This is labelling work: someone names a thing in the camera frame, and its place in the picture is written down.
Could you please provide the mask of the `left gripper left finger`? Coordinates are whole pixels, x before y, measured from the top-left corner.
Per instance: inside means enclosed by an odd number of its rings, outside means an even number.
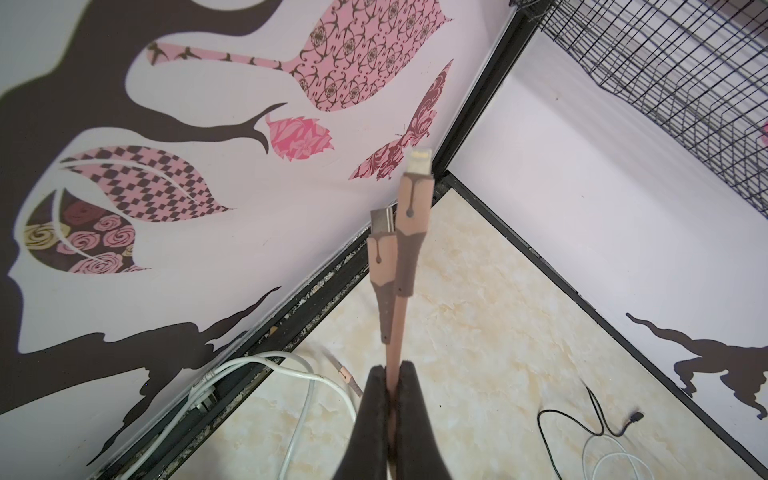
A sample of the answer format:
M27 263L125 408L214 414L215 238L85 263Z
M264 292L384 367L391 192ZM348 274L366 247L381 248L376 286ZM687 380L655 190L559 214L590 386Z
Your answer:
M369 372L351 437L333 480L387 478L388 422L386 371L375 366Z

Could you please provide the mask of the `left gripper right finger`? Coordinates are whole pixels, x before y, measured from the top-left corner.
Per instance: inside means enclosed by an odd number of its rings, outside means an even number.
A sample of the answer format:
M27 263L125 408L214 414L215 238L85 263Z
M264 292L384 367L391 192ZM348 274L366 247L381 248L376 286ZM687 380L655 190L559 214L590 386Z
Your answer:
M394 403L394 467L397 479L450 480L433 433L415 365L403 361Z

